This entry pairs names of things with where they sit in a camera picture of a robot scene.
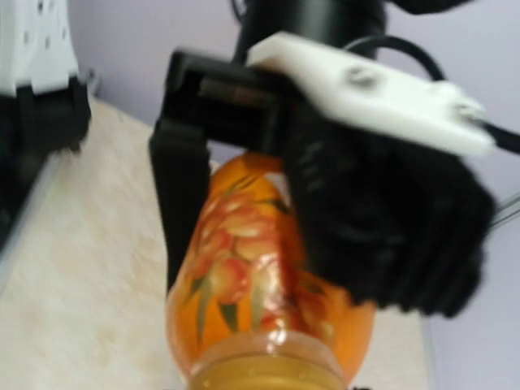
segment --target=screw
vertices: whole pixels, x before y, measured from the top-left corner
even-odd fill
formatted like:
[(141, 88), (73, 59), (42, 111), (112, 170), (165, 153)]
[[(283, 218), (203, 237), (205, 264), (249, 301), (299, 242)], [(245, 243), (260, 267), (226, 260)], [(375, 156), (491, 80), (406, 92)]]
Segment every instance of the screw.
[(455, 111), (461, 118), (472, 124), (480, 125), (484, 121), (483, 112), (477, 107), (461, 103), (455, 106)]
[(347, 73), (347, 81), (360, 87), (371, 87), (377, 81), (375, 72), (365, 67), (353, 67)]

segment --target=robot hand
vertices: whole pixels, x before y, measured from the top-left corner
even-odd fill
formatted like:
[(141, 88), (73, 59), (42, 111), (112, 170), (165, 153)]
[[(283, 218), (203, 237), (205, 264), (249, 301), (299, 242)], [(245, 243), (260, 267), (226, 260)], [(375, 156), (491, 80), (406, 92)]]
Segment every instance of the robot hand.
[[(462, 2), (396, 3), (428, 13)], [(150, 142), (169, 284), (206, 199), (211, 139), (283, 159), (317, 275), (359, 303), (460, 313), (495, 212), (461, 156), (516, 152), (518, 137), (486, 123), (423, 50), (384, 35), (383, 0), (246, 4), (233, 62), (172, 56)], [(381, 46), (412, 55), (433, 81), (377, 63)]]

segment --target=green leaf illustration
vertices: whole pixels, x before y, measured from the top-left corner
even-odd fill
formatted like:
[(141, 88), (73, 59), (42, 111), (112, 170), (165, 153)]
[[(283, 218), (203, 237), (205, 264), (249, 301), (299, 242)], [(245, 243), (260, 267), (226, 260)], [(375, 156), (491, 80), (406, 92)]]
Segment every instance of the green leaf illustration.
[(204, 282), (204, 278), (194, 279), (192, 281), (192, 285), (189, 287), (188, 294), (186, 294), (186, 298), (184, 299), (184, 304), (187, 304), (193, 296), (197, 293), (198, 290), (201, 289), (202, 283)]
[(282, 201), (281, 199), (266, 199), (263, 201), (257, 201), (257, 203), (263, 204), (263, 205), (271, 205), (276, 207), (279, 211), (281, 211), (284, 214), (291, 214), (291, 209), (287, 207), (287, 205)]
[(325, 295), (322, 286), (320, 286), (319, 284), (311, 280), (302, 280), (301, 283), (309, 293)]
[(256, 331), (260, 328), (260, 325), (262, 323), (262, 317), (263, 317), (263, 302), (264, 302), (264, 296), (263, 296), (263, 288), (254, 285), (253, 289), (251, 291), (251, 310), (253, 312), (253, 330)]
[(201, 287), (201, 299), (198, 302), (197, 308), (197, 341), (199, 344), (202, 341), (202, 333), (206, 325), (206, 311), (212, 298), (211, 287), (208, 283), (204, 283)]
[(220, 305), (220, 313), (232, 332), (238, 332), (238, 318), (236, 305)]

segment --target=plastic bottle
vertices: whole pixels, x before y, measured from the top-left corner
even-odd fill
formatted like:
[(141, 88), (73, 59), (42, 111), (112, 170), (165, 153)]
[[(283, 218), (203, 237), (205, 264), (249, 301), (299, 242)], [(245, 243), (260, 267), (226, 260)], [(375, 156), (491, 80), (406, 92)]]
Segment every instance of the plastic bottle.
[(374, 315), (306, 270), (279, 159), (247, 153), (214, 174), (167, 298), (188, 389), (343, 390)]

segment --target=black plastic base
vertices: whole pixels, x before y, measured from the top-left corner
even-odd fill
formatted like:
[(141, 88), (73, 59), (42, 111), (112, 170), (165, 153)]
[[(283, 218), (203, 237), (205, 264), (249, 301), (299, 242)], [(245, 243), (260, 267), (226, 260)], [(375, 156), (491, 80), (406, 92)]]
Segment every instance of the black plastic base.
[(0, 253), (47, 157), (79, 151), (90, 117), (86, 86), (76, 78), (53, 93), (34, 95), (24, 87), (16, 98), (0, 97)]

